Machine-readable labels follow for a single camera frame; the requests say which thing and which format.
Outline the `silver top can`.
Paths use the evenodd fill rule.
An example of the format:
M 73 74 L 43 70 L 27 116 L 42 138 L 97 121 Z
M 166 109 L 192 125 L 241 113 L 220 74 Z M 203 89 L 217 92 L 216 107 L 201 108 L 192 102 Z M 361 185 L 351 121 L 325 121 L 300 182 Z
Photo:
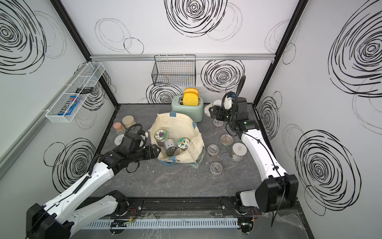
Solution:
M 167 138 L 164 141 L 164 146 L 165 146 L 166 154 L 168 156 L 173 156 L 175 151 L 176 151 L 176 149 L 177 149 L 175 141 L 173 139 L 171 139 L 171 138 Z

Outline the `purple label clear jar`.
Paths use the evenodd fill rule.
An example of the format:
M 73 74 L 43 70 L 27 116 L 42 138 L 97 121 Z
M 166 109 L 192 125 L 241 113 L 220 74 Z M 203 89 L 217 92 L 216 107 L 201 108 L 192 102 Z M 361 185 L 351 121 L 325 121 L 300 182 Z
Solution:
M 223 127 L 223 125 L 224 125 L 224 122 L 223 122 L 223 121 L 214 119 L 214 121 L 213 121 L 213 126 L 214 126 L 214 129 L 215 129 L 215 130 L 219 130 L 219 129 L 221 129 L 221 128 Z

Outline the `brown seed clear jar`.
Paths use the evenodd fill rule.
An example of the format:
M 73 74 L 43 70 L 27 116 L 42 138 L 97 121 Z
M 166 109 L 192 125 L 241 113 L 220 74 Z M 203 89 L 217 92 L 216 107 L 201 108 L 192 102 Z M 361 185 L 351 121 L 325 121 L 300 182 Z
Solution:
M 233 144 L 233 137 L 229 134 L 223 134 L 220 141 L 223 147 L 229 147 Z

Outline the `beige canvas tote bag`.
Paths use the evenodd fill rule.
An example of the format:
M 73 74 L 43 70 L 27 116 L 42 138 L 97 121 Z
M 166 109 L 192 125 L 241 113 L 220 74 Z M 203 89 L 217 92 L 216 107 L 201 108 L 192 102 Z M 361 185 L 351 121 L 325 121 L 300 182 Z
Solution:
M 165 165 L 187 164 L 199 168 L 206 153 L 197 123 L 189 116 L 158 114 L 149 130 L 151 144 L 161 149 L 157 159 Z

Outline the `green yellow lid jar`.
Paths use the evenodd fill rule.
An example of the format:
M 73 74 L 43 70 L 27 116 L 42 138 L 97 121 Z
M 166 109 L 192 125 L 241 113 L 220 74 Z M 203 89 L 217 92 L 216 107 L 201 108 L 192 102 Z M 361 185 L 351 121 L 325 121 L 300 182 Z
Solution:
M 183 151 L 187 150 L 190 145 L 190 140 L 187 137 L 182 137 L 177 141 L 177 147 Z

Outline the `white lid glass jar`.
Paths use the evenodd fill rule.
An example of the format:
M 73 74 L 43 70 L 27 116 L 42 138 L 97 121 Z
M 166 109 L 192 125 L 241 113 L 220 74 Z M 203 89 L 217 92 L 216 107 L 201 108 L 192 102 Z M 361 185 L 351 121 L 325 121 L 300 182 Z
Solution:
M 247 153 L 247 147 L 243 143 L 235 143 L 232 146 L 232 151 L 231 151 L 231 157 L 230 159 L 233 162 L 239 163 L 244 159 L 244 156 Z

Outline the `clear lid seed jar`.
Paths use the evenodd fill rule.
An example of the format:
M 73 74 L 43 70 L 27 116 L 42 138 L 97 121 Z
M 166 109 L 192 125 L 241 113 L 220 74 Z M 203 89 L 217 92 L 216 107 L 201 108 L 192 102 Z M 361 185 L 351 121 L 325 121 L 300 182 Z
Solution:
M 216 144 L 210 144 L 208 146 L 208 155 L 211 158 L 217 157 L 218 153 L 219 153 L 219 148 L 218 148 L 218 146 Z

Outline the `small clear lid jar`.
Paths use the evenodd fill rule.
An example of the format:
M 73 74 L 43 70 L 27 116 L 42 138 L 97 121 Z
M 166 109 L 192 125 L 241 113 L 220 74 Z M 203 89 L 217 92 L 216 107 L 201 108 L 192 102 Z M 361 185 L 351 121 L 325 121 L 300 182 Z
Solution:
M 219 162 L 213 162 L 210 165 L 210 171 L 212 175 L 220 175 L 223 171 L 223 167 Z

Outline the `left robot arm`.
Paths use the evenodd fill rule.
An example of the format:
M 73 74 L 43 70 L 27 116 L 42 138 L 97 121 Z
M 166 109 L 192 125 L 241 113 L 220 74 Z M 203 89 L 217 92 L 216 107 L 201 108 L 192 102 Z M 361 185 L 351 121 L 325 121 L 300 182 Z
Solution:
M 158 158 L 161 148 L 146 145 L 147 133 L 124 135 L 120 145 L 92 160 L 87 173 L 77 182 L 44 205 L 34 204 L 26 213 L 27 239 L 68 239 L 101 217 L 123 215 L 131 210 L 126 197 L 114 190 L 101 199 L 80 205 L 100 186 L 129 164 Z

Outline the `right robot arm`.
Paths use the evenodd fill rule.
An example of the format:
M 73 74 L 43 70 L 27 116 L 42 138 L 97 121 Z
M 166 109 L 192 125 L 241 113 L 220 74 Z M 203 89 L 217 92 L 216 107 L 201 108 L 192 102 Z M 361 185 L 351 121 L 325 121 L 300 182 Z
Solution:
M 297 201 L 298 179 L 278 163 L 266 144 L 256 119 L 249 118 L 247 102 L 243 97 L 232 100 L 231 107 L 223 105 L 208 107 L 210 117 L 226 122 L 249 150 L 261 176 L 261 184 L 255 190 L 237 193 L 241 207 L 256 207 L 262 213 L 292 208 Z

